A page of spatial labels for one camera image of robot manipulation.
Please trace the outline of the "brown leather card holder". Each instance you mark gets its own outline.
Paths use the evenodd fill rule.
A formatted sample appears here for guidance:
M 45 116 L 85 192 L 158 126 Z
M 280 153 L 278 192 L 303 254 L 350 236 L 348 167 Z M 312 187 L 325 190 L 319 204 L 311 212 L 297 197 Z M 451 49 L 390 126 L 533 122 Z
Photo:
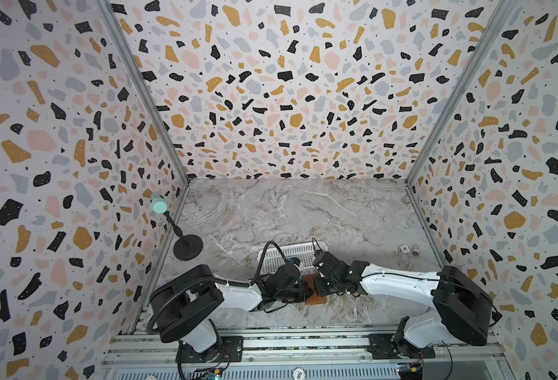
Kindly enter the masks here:
M 327 303 L 327 297 L 321 297 L 315 288 L 315 278 L 317 277 L 318 275 L 314 274 L 305 275 L 303 277 L 303 281 L 307 282 L 307 286 L 312 292 L 311 296 L 305 302 L 307 306 L 326 305 Z

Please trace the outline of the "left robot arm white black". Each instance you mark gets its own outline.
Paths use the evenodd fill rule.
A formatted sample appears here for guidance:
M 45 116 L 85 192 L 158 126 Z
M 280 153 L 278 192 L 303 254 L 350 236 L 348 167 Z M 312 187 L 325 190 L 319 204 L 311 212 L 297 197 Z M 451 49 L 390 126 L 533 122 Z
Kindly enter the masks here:
M 220 278 L 201 264 L 152 293 L 146 332 L 159 335 L 163 343 L 177 341 L 206 361 L 222 346 L 210 318 L 215 310 L 270 314 L 286 305 L 305 303 L 312 295 L 295 262 L 287 261 L 271 274 L 257 272 L 247 282 Z

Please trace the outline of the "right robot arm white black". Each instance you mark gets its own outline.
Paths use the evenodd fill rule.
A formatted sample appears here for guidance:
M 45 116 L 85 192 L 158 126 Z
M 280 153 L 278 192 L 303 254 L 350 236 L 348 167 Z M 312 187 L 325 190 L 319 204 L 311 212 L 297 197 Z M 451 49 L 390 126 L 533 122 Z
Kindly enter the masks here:
M 324 250 L 315 250 L 313 266 L 320 273 L 315 291 L 321 297 L 385 295 L 426 306 L 425 313 L 400 321 L 392 341 L 402 351 L 420 351 L 451 338 L 472 346 L 487 344 L 492 299 L 454 266 L 445 265 L 439 272 L 407 272 L 367 261 L 346 264 Z

